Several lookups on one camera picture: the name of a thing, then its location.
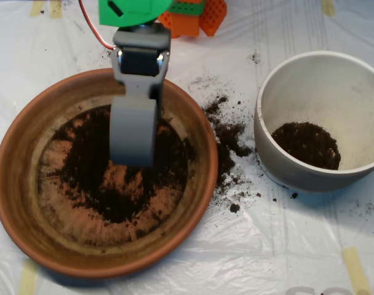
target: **potting soil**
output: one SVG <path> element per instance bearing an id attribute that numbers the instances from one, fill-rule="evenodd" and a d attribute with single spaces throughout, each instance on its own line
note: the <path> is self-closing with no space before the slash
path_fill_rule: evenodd
<path id="1" fill-rule="evenodd" d="M 72 142 L 65 164 L 56 174 L 71 188 L 66 192 L 70 199 L 76 199 L 72 189 L 84 193 L 84 202 L 75 203 L 75 207 L 93 208 L 105 220 L 120 223 L 130 221 L 154 195 L 155 189 L 166 186 L 183 191 L 188 159 L 193 159 L 195 153 L 188 140 L 182 141 L 169 123 L 161 119 L 153 167 L 127 167 L 124 180 L 116 179 L 116 173 L 110 172 L 114 165 L 109 156 L 109 118 L 110 106 L 91 109 L 56 132 L 53 140 Z M 79 120 L 82 124 L 73 124 Z M 136 181 L 138 174 L 141 181 L 135 191 L 125 193 L 125 189 L 119 189 L 120 185 L 128 187 Z"/>
<path id="2" fill-rule="evenodd" d="M 272 137 L 283 150 L 304 163 L 324 169 L 339 168 L 341 156 L 336 140 L 320 126 L 286 123 Z"/>
<path id="3" fill-rule="evenodd" d="M 226 96 L 217 95 L 215 101 L 203 109 L 209 122 L 212 123 L 215 135 L 218 138 L 217 188 L 220 188 L 221 190 L 224 190 L 227 186 L 225 183 L 225 175 L 229 175 L 231 169 L 235 166 L 235 162 L 231 158 L 231 151 L 234 151 L 238 157 L 245 157 L 252 153 L 252 149 L 247 146 L 241 146 L 238 143 L 239 135 L 244 132 L 245 125 L 235 122 L 224 123 L 219 119 L 221 116 L 219 105 L 227 100 L 228 98 Z"/>

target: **green robot part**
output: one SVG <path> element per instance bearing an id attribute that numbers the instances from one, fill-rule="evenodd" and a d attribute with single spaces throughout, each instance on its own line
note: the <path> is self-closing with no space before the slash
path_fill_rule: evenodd
<path id="1" fill-rule="evenodd" d="M 173 0 L 99 0 L 100 24 L 125 28 L 155 20 Z"/>

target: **yellow tape strip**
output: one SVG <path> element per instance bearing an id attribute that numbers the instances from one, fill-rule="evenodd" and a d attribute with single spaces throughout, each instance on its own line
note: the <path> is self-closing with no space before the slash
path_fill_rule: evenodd
<path id="1" fill-rule="evenodd" d="M 50 0 L 50 18 L 62 18 L 62 0 Z"/>
<path id="2" fill-rule="evenodd" d="M 36 17 L 41 13 L 42 8 L 44 7 L 44 0 L 34 0 L 32 1 L 33 6 L 31 8 L 30 17 Z"/>
<path id="3" fill-rule="evenodd" d="M 23 261 L 22 278 L 20 279 L 19 295 L 34 295 L 38 266 L 30 259 Z"/>
<path id="4" fill-rule="evenodd" d="M 372 295 L 369 282 L 365 276 L 358 250 L 351 247 L 343 250 L 343 259 L 346 263 L 349 278 L 356 295 Z"/>
<path id="5" fill-rule="evenodd" d="M 321 9 L 322 13 L 328 15 L 329 17 L 334 17 L 336 14 L 333 0 L 321 0 Z"/>

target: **gray gripper finger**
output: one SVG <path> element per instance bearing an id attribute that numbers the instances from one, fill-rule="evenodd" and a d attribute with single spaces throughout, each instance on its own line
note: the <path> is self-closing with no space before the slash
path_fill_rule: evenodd
<path id="1" fill-rule="evenodd" d="M 109 136 L 113 163 L 151 167 L 156 124 L 156 100 L 114 97 Z"/>

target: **table surface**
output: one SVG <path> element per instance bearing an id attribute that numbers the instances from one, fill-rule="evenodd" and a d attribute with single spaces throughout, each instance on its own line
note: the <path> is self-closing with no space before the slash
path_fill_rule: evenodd
<path id="1" fill-rule="evenodd" d="M 98 25 L 97 2 L 84 0 L 110 42 L 115 29 Z M 215 37 L 201 32 L 197 39 L 172 41 L 167 78 L 201 106 L 227 95 L 222 119 L 246 124 L 241 141 L 251 148 L 258 88 L 286 58 L 334 50 L 374 67 L 374 0 L 227 4 Z M 109 67 L 107 50 L 77 1 L 0 1 L 0 142 L 38 93 L 68 76 Z M 0 295 L 354 294 L 342 258 L 349 247 L 358 250 L 374 294 L 374 172 L 334 193 L 292 199 L 292 191 L 261 175 L 254 153 L 233 159 L 233 173 L 246 182 L 217 194 L 181 246 L 131 276 L 88 281 L 51 273 L 30 263 L 0 222 Z M 229 210 L 232 203 L 241 206 L 236 214 Z"/>

